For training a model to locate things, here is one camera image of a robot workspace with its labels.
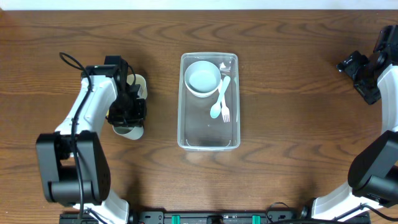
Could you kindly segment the grey cup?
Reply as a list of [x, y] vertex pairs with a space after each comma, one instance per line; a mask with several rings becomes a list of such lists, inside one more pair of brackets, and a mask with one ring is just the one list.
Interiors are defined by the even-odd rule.
[[130, 139], [130, 140], [138, 140], [144, 134], [144, 127], [143, 126], [141, 126], [141, 127], [138, 127], [138, 126], [136, 126], [136, 127], [122, 127], [122, 126], [115, 127], [115, 126], [113, 126], [113, 131], [116, 134], [118, 134], [124, 138]]

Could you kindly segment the white bowl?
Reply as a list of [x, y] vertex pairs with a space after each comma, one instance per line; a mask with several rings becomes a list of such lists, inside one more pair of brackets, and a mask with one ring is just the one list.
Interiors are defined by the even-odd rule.
[[207, 97], [211, 96], [216, 90], [212, 90], [212, 91], [209, 91], [209, 92], [202, 93], [202, 92], [198, 92], [198, 91], [195, 91], [195, 90], [192, 90], [192, 89], [189, 88], [188, 91], [195, 97], [207, 98]]

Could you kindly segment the grey bowl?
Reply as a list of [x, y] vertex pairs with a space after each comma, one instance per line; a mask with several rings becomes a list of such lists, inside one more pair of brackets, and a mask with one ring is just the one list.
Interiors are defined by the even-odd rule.
[[186, 69], [184, 81], [188, 89], [205, 93], [218, 89], [221, 81], [221, 72], [211, 62], [197, 61]]

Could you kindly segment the mint green spoon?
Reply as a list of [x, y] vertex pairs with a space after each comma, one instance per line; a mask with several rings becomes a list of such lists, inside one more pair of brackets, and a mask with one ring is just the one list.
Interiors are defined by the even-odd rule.
[[213, 119], [217, 118], [221, 114], [221, 99], [225, 95], [230, 81], [231, 81], [231, 78], [229, 76], [225, 76], [224, 79], [220, 83], [220, 86], [218, 88], [218, 91], [219, 91], [218, 99], [217, 99], [216, 103], [210, 109], [210, 116]]

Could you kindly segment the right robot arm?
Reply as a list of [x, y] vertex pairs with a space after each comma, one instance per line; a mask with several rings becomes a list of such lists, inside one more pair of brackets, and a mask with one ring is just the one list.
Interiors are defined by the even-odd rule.
[[337, 66], [369, 105], [382, 101], [381, 135], [353, 160], [348, 180], [303, 208], [308, 221], [347, 222], [372, 211], [397, 205], [397, 26], [385, 26], [372, 54], [353, 52]]

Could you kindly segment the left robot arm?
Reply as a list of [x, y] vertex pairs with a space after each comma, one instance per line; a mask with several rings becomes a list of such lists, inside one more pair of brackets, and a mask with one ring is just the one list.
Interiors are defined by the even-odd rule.
[[60, 223], [138, 223], [127, 201], [111, 190], [111, 174], [100, 144], [104, 122], [143, 135], [146, 101], [140, 85], [129, 82], [125, 61], [81, 69], [81, 90], [64, 122], [36, 141], [42, 187], [47, 201], [79, 212], [60, 215]]

